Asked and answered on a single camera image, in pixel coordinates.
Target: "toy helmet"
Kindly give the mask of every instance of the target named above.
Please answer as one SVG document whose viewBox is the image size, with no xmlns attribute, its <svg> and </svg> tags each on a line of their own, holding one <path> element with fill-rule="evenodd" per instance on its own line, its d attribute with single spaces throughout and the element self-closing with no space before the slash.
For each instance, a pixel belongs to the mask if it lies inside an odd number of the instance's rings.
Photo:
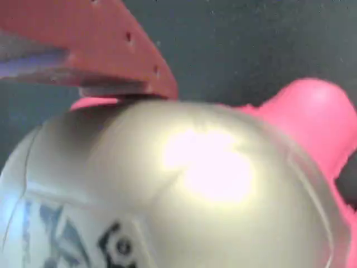
<svg viewBox="0 0 357 268">
<path fill-rule="evenodd" d="M 44 123 L 1 176 L 0 266 L 354 267 L 349 210 L 327 178 L 341 161 L 315 158 L 317 134 L 294 134 L 308 120 L 281 116 L 284 98 L 296 112 L 315 102 L 317 114 L 327 101 L 293 92 L 260 109 L 144 100 Z M 333 92 L 354 121 L 332 124 L 355 137 L 354 109 Z"/>
</svg>

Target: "red plastic piece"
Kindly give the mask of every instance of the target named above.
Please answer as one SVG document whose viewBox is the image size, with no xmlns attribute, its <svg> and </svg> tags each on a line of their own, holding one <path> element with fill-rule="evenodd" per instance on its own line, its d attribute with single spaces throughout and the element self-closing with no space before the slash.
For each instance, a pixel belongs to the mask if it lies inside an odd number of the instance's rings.
<svg viewBox="0 0 357 268">
<path fill-rule="evenodd" d="M 120 0 L 10 0 L 0 31 L 68 49 L 64 67 L 147 83 L 145 93 L 177 98 L 170 68 Z"/>
</svg>

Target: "printed logo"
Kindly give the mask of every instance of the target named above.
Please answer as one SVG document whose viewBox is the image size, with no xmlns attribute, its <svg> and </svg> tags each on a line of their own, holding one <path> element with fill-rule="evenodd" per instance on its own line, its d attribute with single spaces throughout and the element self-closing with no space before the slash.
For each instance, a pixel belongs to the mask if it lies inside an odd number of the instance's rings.
<svg viewBox="0 0 357 268">
<path fill-rule="evenodd" d="M 70 268 L 79 265 L 90 268 L 90 259 L 77 228 L 67 219 L 63 230 L 59 232 L 58 226 L 62 212 L 63 206 L 58 209 L 52 209 L 46 205 L 40 207 L 40 218 L 45 225 L 50 245 L 50 257 L 45 260 L 42 268 L 57 268 L 62 260 Z"/>
<path fill-rule="evenodd" d="M 137 268 L 135 262 L 128 265 L 115 263 L 112 252 L 109 251 L 109 241 L 114 238 L 114 235 L 120 232 L 120 224 L 115 222 L 99 239 L 98 247 L 100 248 L 106 262 L 107 268 Z M 116 253 L 121 257 L 129 257 L 132 253 L 132 245 L 128 238 L 122 237 L 115 241 Z"/>
</svg>

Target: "glossy silver surface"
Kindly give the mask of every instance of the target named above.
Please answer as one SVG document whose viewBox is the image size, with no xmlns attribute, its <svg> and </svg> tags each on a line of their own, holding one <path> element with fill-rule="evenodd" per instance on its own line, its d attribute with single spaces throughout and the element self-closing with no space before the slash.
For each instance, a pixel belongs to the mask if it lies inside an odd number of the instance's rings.
<svg viewBox="0 0 357 268">
<path fill-rule="evenodd" d="M 341 268 L 349 250 L 309 157 L 263 122 L 208 104 L 145 101 L 55 118 L 36 136 L 26 181 L 24 199 L 64 205 L 94 267 L 106 267 L 95 241 L 115 219 L 137 267 Z M 9 230 L 8 256 L 22 243 L 15 223 Z"/>
</svg>

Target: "pink toy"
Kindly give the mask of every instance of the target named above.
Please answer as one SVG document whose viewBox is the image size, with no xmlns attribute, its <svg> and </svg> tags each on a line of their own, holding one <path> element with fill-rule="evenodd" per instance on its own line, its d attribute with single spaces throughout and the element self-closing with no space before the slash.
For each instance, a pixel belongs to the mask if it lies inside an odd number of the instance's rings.
<svg viewBox="0 0 357 268">
<path fill-rule="evenodd" d="M 84 98 L 71 109 L 117 103 L 113 98 Z M 294 139 L 324 174 L 341 214 L 352 230 L 348 268 L 357 267 L 357 216 L 337 191 L 334 180 L 357 147 L 357 114 L 345 92 L 318 79 L 297 80 L 260 107 L 237 110 L 258 117 Z"/>
</svg>

